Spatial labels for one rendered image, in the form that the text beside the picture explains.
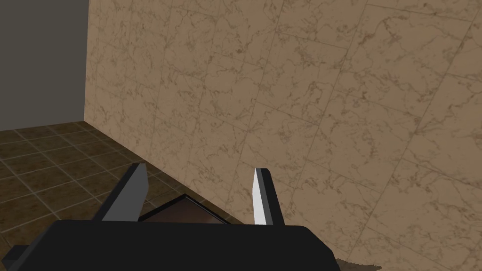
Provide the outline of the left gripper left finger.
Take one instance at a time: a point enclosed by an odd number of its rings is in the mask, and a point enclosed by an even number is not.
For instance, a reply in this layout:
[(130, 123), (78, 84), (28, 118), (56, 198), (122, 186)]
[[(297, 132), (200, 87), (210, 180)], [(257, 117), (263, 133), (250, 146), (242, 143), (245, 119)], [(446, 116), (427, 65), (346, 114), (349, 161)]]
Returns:
[(92, 219), (94, 221), (138, 221), (148, 186), (145, 163), (133, 163)]

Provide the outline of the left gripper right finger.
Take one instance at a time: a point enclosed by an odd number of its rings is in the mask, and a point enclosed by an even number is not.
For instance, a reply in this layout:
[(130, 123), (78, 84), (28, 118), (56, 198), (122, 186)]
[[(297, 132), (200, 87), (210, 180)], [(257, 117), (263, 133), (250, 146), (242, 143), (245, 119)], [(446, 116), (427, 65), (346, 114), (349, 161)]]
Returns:
[(252, 202), (254, 224), (285, 225), (272, 175), (266, 168), (254, 171)]

